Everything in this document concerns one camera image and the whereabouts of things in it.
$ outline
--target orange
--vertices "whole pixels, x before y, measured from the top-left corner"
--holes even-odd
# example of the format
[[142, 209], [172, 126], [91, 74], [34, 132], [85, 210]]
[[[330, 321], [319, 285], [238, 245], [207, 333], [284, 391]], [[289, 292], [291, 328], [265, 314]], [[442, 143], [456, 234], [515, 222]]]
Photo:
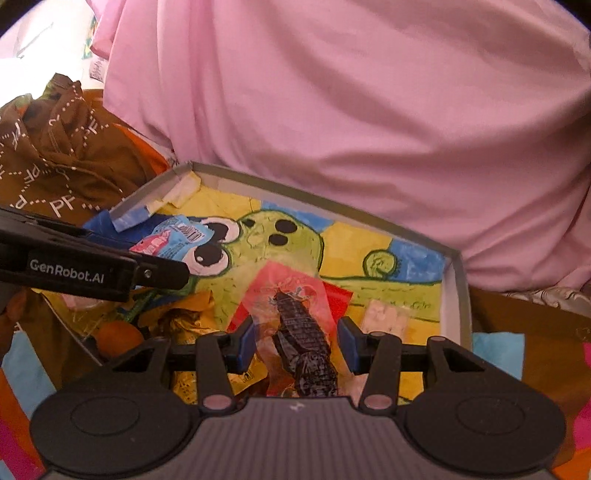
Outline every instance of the orange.
[[141, 332], [123, 320], [104, 323], [93, 335], [99, 353], [107, 360], [129, 352], [144, 341]]

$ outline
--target brown fabric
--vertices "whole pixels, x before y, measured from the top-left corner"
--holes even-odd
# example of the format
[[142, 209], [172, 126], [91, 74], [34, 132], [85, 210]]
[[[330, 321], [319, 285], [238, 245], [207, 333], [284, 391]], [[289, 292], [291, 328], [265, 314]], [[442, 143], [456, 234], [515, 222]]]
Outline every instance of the brown fabric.
[[41, 295], [28, 292], [20, 325], [57, 390], [97, 368], [53, 315]]
[[154, 178], [111, 118], [59, 74], [0, 108], [0, 203], [81, 225]]
[[103, 106], [103, 90], [102, 89], [89, 89], [84, 90], [82, 92], [82, 96], [90, 108], [94, 110], [100, 111], [103, 115], [105, 121], [109, 122], [110, 124], [119, 124], [123, 125], [124, 127], [129, 128], [129, 125], [126, 124], [123, 120], [119, 117], [113, 115]]
[[591, 342], [591, 319], [558, 308], [470, 289], [475, 332], [525, 335], [522, 380], [560, 407], [567, 436], [555, 465], [573, 457], [573, 423], [591, 398], [591, 369], [583, 342]]

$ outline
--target pink bedsheet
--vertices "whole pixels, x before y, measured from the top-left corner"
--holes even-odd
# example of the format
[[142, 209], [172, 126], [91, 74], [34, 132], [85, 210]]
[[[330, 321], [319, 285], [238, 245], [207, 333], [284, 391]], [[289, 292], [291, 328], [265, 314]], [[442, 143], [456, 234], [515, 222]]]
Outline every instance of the pink bedsheet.
[[462, 250], [494, 290], [591, 277], [589, 32], [553, 0], [88, 0], [105, 106]]

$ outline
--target blue paper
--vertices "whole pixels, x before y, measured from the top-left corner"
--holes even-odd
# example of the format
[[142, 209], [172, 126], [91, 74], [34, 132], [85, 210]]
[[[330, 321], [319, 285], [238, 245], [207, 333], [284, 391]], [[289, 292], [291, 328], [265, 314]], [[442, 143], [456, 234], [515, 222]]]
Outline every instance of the blue paper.
[[503, 372], [521, 380], [525, 356], [525, 335], [522, 333], [473, 333], [472, 351]]

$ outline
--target green frog illustration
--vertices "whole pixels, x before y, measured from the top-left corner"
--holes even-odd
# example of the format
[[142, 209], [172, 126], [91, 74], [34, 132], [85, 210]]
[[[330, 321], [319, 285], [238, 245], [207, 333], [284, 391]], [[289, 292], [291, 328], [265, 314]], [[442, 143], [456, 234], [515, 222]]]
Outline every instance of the green frog illustration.
[[[276, 210], [258, 210], [238, 220], [213, 217], [202, 223], [214, 230], [212, 241], [185, 256], [191, 273], [198, 275], [197, 290], [211, 290], [215, 316], [225, 328], [252, 280], [265, 261], [273, 260], [316, 276], [323, 259], [324, 241], [309, 226]], [[368, 252], [362, 277], [322, 277], [353, 293], [350, 305], [366, 306], [372, 299], [407, 306], [418, 318], [439, 321], [439, 288], [388, 280], [398, 259], [386, 250]]]

